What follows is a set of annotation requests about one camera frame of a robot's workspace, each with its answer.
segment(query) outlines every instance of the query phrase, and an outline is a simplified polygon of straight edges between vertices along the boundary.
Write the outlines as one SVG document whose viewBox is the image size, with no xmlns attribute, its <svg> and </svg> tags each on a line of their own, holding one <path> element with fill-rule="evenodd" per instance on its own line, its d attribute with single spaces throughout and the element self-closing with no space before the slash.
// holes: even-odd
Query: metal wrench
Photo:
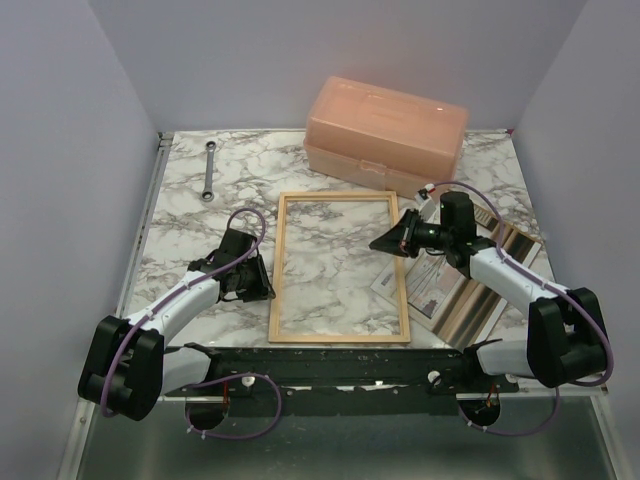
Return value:
<svg viewBox="0 0 640 480">
<path fill-rule="evenodd" d="M 216 142 L 207 142 L 207 170 L 204 174 L 204 190 L 200 197 L 203 202 L 213 200 L 213 154 L 216 151 Z"/>
</svg>

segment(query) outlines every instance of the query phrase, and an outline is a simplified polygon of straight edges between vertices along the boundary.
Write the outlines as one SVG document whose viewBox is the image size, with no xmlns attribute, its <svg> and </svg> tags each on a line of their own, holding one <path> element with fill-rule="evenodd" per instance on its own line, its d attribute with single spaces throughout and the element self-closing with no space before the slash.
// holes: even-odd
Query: wall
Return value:
<svg viewBox="0 0 640 480">
<path fill-rule="evenodd" d="M 0 471 L 55 478 L 158 137 L 84 0 L 0 16 Z"/>
<path fill-rule="evenodd" d="M 640 3 L 590 0 L 516 129 L 559 280 L 599 295 L 626 450 L 640 451 Z M 640 457 L 634 455 L 640 476 Z"/>
<path fill-rule="evenodd" d="M 513 127 L 585 0 L 90 0 L 161 130 L 300 127 L 342 75 Z"/>
</svg>

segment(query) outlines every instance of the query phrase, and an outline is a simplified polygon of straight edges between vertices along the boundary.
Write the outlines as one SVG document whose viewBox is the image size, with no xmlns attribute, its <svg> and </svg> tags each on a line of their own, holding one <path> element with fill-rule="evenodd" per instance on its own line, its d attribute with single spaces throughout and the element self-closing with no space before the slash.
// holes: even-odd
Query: wooden frame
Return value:
<svg viewBox="0 0 640 480">
<path fill-rule="evenodd" d="M 395 259 L 395 277 L 398 292 L 398 319 L 400 333 L 397 335 L 283 335 L 280 333 L 280 307 L 282 301 L 282 278 L 285 253 L 285 230 L 288 202 L 379 202 L 389 203 L 390 226 L 398 223 L 398 197 L 395 192 L 284 192 L 280 194 L 278 207 L 278 229 L 273 262 L 273 288 L 276 298 L 271 301 L 269 317 L 269 342 L 272 343 L 408 343 L 409 307 L 404 277 L 404 263 Z"/>
</svg>

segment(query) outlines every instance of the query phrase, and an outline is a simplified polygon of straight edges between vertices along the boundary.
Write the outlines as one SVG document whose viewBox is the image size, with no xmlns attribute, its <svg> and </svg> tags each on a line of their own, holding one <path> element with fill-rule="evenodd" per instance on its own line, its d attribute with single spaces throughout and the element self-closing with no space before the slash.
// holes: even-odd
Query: plastic box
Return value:
<svg viewBox="0 0 640 480">
<path fill-rule="evenodd" d="M 462 107 L 331 77 L 304 147 L 314 171 L 413 198 L 453 179 L 468 118 Z"/>
</svg>

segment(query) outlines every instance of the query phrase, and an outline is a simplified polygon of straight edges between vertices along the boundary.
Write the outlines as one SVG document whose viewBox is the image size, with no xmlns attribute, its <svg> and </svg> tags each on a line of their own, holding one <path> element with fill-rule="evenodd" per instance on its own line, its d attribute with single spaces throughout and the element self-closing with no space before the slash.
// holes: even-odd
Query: marble surface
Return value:
<svg viewBox="0 0 640 480">
<path fill-rule="evenodd" d="M 263 212 L 267 219 L 268 231 L 260 252 L 271 275 L 280 192 L 361 189 L 310 171 L 302 148 L 303 138 L 304 132 L 301 130 L 177 133 L 128 312 L 137 311 L 164 294 L 183 276 L 189 261 L 203 257 L 216 248 L 226 228 L 227 218 L 238 208 L 254 207 Z M 211 203 L 203 203 L 200 192 L 206 163 L 204 146 L 210 140 L 218 144 L 213 180 L 215 199 Z M 522 172 L 507 134 L 468 133 L 456 179 L 469 182 L 486 192 L 506 220 L 539 237 Z M 291 290 L 295 289 L 293 283 L 285 290 L 285 295 L 290 295 L 287 291 L 291 290 L 291 294 L 297 295 L 300 300 L 297 313 L 296 308 L 291 310 L 291 322 L 287 328 L 304 333 L 342 333 L 349 330 L 347 333 L 388 334 L 389 329 L 394 328 L 389 307 L 378 304 L 373 297 L 355 294 L 356 291 L 364 292 L 375 275 L 366 285 L 364 280 L 359 284 L 354 283 L 353 275 L 356 270 L 360 275 L 363 271 L 367 272 L 364 277 L 369 273 L 373 275 L 374 270 L 377 270 L 377 275 L 387 261 L 383 258 L 378 268 L 374 261 L 363 260 L 366 257 L 359 258 L 361 254 L 358 249 L 362 248 L 362 242 L 366 239 L 366 245 L 375 237 L 377 228 L 382 228 L 381 223 L 371 220 L 376 217 L 375 209 L 378 207 L 370 204 L 361 208 L 353 206 L 351 210 L 335 210 L 344 208 L 338 205 L 306 205 L 292 214 L 292 238 L 297 238 L 305 248 L 324 252 L 324 257 L 319 255 L 322 258 L 313 260 L 316 262 L 313 269 L 308 268 L 308 263 L 312 262 L 310 258 L 293 258 L 295 252 L 287 260 L 287 274 L 292 281 L 296 278 L 305 280 L 303 276 L 307 275 L 309 278 L 306 280 L 313 285 L 306 292 Z M 400 208 L 412 205 L 413 202 L 409 200 L 400 201 Z M 320 225 L 321 219 L 326 226 Z M 258 221 L 251 215 L 245 215 L 235 220 L 234 226 L 257 231 Z M 336 230 L 345 233 L 343 240 L 335 240 L 339 238 L 334 235 Z M 348 257 L 358 268 L 345 269 L 347 273 L 335 278 L 335 283 L 329 282 L 331 276 L 337 275 L 340 270 L 340 262 Z M 305 263 L 307 266 L 304 271 L 307 273 L 299 268 Z M 551 269 L 544 249 L 532 268 L 550 277 Z M 348 284 L 353 290 L 342 297 L 331 297 L 334 301 L 320 308 L 320 297 L 330 296 L 329 289 L 336 288 L 338 284 Z M 313 316 L 296 322 L 299 313 Z M 197 342 L 209 346 L 269 346 L 272 344 L 267 341 L 268 319 L 269 302 L 219 304 L 194 319 L 171 344 Z M 411 322 L 411 335 L 408 347 L 444 346 L 435 335 L 415 322 Z M 491 338 L 526 338 L 522 315 L 512 307 L 507 307 Z"/>
</svg>

